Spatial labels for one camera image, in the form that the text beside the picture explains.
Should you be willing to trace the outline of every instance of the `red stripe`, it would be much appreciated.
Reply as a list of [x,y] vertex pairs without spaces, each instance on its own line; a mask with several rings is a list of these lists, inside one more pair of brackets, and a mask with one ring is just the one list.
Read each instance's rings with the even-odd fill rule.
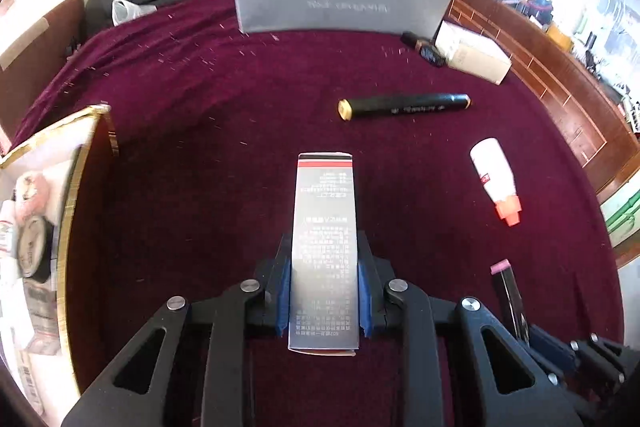
[[314,162],[314,161],[302,161],[298,162],[298,168],[301,167],[351,167],[353,166],[353,162],[350,160],[340,160],[337,162],[326,161],[326,162]]

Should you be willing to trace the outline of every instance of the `white plastic bag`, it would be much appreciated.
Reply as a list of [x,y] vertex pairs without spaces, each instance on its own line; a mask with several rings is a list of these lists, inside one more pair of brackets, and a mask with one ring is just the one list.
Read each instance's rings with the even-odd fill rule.
[[113,19],[113,25],[118,26],[123,22],[132,21],[156,10],[158,8],[152,4],[138,5],[127,0],[113,0],[113,3],[111,3],[111,19]]

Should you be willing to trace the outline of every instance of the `pink pen tip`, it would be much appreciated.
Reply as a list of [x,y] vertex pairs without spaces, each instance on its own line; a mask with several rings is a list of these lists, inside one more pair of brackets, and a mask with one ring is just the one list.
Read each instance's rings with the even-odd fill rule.
[[495,275],[499,272],[505,271],[509,267],[511,267],[509,259],[504,259],[503,261],[500,261],[500,263],[496,263],[491,267],[491,275]]

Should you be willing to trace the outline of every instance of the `metal bolt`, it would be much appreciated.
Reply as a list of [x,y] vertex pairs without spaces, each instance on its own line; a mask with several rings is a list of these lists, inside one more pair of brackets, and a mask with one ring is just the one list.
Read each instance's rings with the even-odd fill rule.
[[462,299],[462,307],[470,312],[477,312],[480,309],[480,301],[473,297],[465,297]]
[[389,289],[394,292],[403,292],[409,285],[406,283],[404,279],[391,279],[389,281]]
[[255,279],[246,279],[240,283],[240,289],[243,292],[252,293],[260,289],[260,283]]
[[175,297],[171,297],[166,302],[166,307],[169,308],[172,312],[175,312],[180,308],[184,308],[185,304],[187,304],[187,301],[184,299],[184,297],[180,297],[179,295],[176,295]]

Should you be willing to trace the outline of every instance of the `purple cloth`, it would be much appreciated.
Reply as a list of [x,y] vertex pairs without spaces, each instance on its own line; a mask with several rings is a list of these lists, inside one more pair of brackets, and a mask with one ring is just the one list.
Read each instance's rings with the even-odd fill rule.
[[[466,92],[464,111],[342,121],[338,100]],[[539,100],[436,69],[397,36],[244,36],[233,0],[189,0],[85,44],[33,105],[16,143],[92,103],[112,107],[120,158],[106,187],[100,285],[112,357],[173,295],[216,296],[292,227],[300,152],[353,154],[356,213],[396,275],[499,315],[490,265],[508,258],[532,323],[568,341],[622,339],[614,256],[593,189]],[[522,222],[498,219],[469,158],[496,137]],[[387,426],[399,349],[354,358],[254,344],[261,426]]]

